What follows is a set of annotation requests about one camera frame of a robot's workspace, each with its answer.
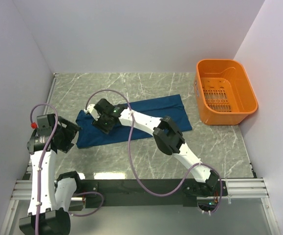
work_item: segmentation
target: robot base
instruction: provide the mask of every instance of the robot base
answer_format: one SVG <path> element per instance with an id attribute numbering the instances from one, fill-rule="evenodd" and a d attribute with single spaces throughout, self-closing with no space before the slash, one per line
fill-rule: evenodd
<path id="1" fill-rule="evenodd" d="M 20 219 L 20 230 L 25 235 L 35 234 L 36 216 Z M 60 208 L 41 213 L 39 216 L 39 235 L 68 235 L 71 229 L 69 214 Z"/>

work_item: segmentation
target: white wall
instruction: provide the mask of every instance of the white wall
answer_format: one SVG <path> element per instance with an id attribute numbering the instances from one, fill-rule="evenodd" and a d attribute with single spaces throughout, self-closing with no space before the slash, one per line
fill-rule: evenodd
<path id="1" fill-rule="evenodd" d="M 55 72 L 175 72 L 234 58 L 263 0 L 14 2 Z"/>
<path id="2" fill-rule="evenodd" d="M 283 233 L 283 0 L 265 1 L 235 59 L 244 65 L 259 103 L 241 125 L 244 141 Z"/>
<path id="3" fill-rule="evenodd" d="M 0 227 L 28 164 L 30 110 L 46 101 L 52 77 L 13 2 L 0 0 Z"/>

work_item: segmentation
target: orange basket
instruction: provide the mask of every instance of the orange basket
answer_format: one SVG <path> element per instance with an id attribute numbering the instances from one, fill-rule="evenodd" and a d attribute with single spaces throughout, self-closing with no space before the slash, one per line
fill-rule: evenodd
<path id="1" fill-rule="evenodd" d="M 237 125 L 258 108 L 245 70 L 234 60 L 198 62 L 194 88 L 200 119 L 207 125 Z"/>

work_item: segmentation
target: blue cloth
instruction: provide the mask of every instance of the blue cloth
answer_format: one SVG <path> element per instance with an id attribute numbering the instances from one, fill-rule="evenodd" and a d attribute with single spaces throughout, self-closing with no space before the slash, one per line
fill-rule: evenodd
<path id="1" fill-rule="evenodd" d="M 180 95 L 178 94 L 132 102 L 131 108 L 140 113 L 153 117 L 163 118 L 164 116 L 170 116 L 176 122 L 181 131 L 192 130 L 184 105 L 181 101 Z M 92 126 L 92 121 L 93 117 L 91 115 L 86 115 L 83 110 L 79 112 L 76 123 L 82 129 L 79 131 L 79 136 L 76 143 L 78 148 L 87 148 L 109 143 L 119 143 L 128 140 L 130 127 L 118 124 L 114 126 L 114 128 L 107 135 L 98 130 L 96 127 Z M 149 137 L 151 137 L 151 135 L 138 129 L 134 129 L 131 139 L 137 140 Z"/>

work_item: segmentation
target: gray marble surface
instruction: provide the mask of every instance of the gray marble surface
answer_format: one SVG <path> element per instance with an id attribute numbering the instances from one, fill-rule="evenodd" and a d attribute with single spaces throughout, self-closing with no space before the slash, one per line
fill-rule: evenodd
<path id="1" fill-rule="evenodd" d="M 251 165 L 238 126 L 207 126 L 198 114 L 193 89 L 193 73 L 65 73 L 56 78 L 50 103 L 59 115 L 75 121 L 89 96 L 100 89 L 117 90 L 138 101 L 180 94 L 192 131 L 184 138 L 204 163 L 212 165 L 222 177 L 253 177 Z M 122 97 L 110 92 L 97 94 L 90 103 L 106 98 L 112 104 L 123 103 Z M 182 178 L 186 168 L 171 156 L 161 153 L 153 138 L 131 142 L 133 162 L 140 178 Z M 56 175 L 76 170 L 86 179 L 133 179 L 127 142 L 58 153 Z"/>

